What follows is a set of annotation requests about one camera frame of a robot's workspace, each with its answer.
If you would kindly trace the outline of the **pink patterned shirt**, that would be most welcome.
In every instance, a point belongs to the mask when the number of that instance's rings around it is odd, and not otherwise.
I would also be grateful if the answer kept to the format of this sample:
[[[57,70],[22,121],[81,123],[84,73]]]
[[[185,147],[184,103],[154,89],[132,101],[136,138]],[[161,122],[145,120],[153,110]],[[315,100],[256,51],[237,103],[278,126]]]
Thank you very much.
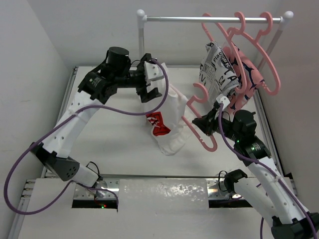
[[[234,54],[231,52],[231,49],[228,46],[223,46],[222,49],[225,55],[227,56],[228,60],[230,61],[241,86],[242,75]],[[261,73],[255,67],[255,65],[250,61],[250,59],[246,57],[244,53],[240,51],[240,49],[238,49],[238,53],[244,67],[247,87],[244,93],[240,93],[240,94],[236,93],[235,95],[229,97],[230,105],[227,107],[227,111],[230,114],[234,114],[236,111],[242,109],[243,106],[246,105],[248,101],[253,98],[254,93],[258,90],[258,88],[264,82],[264,78],[262,77]]]

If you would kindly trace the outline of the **newspaper print shirt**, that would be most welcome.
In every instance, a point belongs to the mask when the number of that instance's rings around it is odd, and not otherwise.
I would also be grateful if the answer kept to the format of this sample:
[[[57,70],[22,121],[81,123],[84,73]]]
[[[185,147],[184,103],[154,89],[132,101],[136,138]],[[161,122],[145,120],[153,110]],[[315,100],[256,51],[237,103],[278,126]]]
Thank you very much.
[[[200,63],[199,82],[208,91],[208,100],[214,104],[219,95],[229,97],[240,86],[238,77],[217,42],[206,44],[206,55]]]

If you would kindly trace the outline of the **metal base plate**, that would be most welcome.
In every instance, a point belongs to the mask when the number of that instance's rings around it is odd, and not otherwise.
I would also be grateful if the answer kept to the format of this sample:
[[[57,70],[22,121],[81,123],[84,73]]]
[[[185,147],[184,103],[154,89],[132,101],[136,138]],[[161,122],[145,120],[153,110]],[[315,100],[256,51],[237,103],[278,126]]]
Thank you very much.
[[[96,196],[93,192],[79,185],[75,187],[73,207],[75,208],[111,208],[116,205],[119,195],[120,179],[105,178],[102,184],[107,191]],[[227,193],[224,187],[224,176],[206,178],[208,202],[210,207],[247,207],[248,202],[239,194]]]

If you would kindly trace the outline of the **aluminium table edge rail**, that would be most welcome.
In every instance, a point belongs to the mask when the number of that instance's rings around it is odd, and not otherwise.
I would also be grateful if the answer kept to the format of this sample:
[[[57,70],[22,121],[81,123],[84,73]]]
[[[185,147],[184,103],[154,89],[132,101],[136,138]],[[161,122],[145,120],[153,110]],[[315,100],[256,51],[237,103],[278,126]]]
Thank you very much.
[[[62,114],[65,112],[65,109],[67,107],[67,101],[70,97],[71,90],[72,90],[72,87],[73,87],[73,84],[75,81],[75,77],[77,75],[78,68],[79,68],[78,66],[75,66],[72,69],[70,77],[68,78],[67,85],[64,89],[65,91],[63,94],[63,100],[59,104],[59,106],[60,106],[59,114],[56,117],[56,121],[58,121],[62,117]],[[19,210],[22,210],[22,211],[27,210],[28,204],[29,204],[29,201],[31,198],[31,194],[33,192],[34,185],[35,185],[35,179],[25,180],[24,185],[23,185],[23,190],[19,196],[19,205],[18,205]],[[21,228],[22,228],[23,220],[24,220],[24,215],[15,214],[14,220],[13,220],[12,225],[10,227],[9,234],[7,236],[8,239],[17,239],[18,238],[19,233],[20,233]]]

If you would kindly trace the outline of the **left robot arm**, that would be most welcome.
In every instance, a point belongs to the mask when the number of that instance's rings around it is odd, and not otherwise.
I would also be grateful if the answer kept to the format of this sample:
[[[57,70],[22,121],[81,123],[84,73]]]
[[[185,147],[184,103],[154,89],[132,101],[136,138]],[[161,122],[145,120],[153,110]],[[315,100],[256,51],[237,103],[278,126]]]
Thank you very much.
[[[77,137],[91,117],[121,88],[134,88],[142,103],[161,97],[158,88],[148,90],[153,81],[166,79],[162,66],[146,53],[131,70],[129,51],[110,47],[105,59],[89,71],[78,86],[73,101],[48,137],[32,149],[32,154],[63,181],[93,188],[102,177],[70,157]]]

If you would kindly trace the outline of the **white clothes rack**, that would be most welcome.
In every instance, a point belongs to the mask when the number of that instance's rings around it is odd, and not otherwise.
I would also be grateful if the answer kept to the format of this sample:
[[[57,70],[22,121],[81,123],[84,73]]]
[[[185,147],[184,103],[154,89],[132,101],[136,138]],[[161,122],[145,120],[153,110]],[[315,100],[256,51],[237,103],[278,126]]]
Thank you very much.
[[[272,18],[273,23],[278,24],[279,27],[273,36],[266,53],[271,54],[275,45],[277,44],[282,32],[287,24],[294,17],[292,11],[286,11],[281,17]],[[142,57],[145,53],[144,44],[144,26],[147,22],[200,22],[200,23],[239,23],[238,17],[212,17],[212,16],[148,16],[144,10],[137,10],[137,24],[138,24],[138,42],[139,42],[139,56]]]

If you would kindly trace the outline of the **white t shirt red print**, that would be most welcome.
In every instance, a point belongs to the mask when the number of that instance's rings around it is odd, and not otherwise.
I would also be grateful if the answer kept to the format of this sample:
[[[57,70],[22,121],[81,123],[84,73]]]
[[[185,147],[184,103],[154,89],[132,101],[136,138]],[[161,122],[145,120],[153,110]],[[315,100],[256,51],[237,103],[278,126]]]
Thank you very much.
[[[182,149],[191,135],[182,117],[191,114],[186,109],[187,97],[174,85],[169,84],[168,95],[163,105],[145,116],[145,124],[157,142],[160,151],[166,156],[175,155]]]

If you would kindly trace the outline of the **empty pink hanger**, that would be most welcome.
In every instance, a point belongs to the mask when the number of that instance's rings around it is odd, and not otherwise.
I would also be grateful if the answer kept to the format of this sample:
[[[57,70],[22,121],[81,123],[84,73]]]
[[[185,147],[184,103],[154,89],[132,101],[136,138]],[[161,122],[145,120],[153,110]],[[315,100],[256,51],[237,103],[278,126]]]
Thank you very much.
[[[259,40],[261,38],[261,36],[267,35],[270,33],[270,31],[272,30],[273,27],[273,20],[272,20],[272,15],[269,12],[263,12],[261,13],[260,17],[263,17],[266,19],[266,23],[268,24],[267,28],[265,30],[259,30],[259,32],[257,33],[257,36],[255,38],[251,37],[250,35],[248,35],[244,29],[245,29],[245,23],[242,23],[241,25],[241,35],[246,38],[258,51],[259,53],[263,56],[263,59],[259,65],[259,67],[257,67],[257,69],[260,71],[262,69],[262,66],[264,63],[266,63],[268,65],[268,67],[270,68],[274,80],[275,80],[275,89],[273,91],[271,91],[267,84],[265,83],[265,81],[262,83],[262,85],[260,87],[264,88],[264,91],[270,95],[270,96],[274,96],[276,95],[280,88],[281,88],[281,81],[279,78],[279,75],[277,73],[277,70],[273,64],[273,62],[271,61],[269,55],[266,53],[266,51],[261,47],[261,45],[259,44]]]

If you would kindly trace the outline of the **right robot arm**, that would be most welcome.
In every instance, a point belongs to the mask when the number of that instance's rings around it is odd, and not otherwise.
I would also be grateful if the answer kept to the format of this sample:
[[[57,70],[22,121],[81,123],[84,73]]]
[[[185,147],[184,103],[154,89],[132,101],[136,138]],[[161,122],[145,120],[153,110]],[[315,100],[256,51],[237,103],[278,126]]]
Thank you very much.
[[[254,114],[239,110],[233,120],[222,116],[223,105],[216,105],[208,114],[192,122],[207,136],[218,133],[226,146],[236,154],[259,181],[261,191],[248,176],[237,169],[224,176],[228,193],[236,193],[261,215],[275,239],[316,239],[319,215],[311,213],[294,195],[279,173],[269,149],[255,135]]]

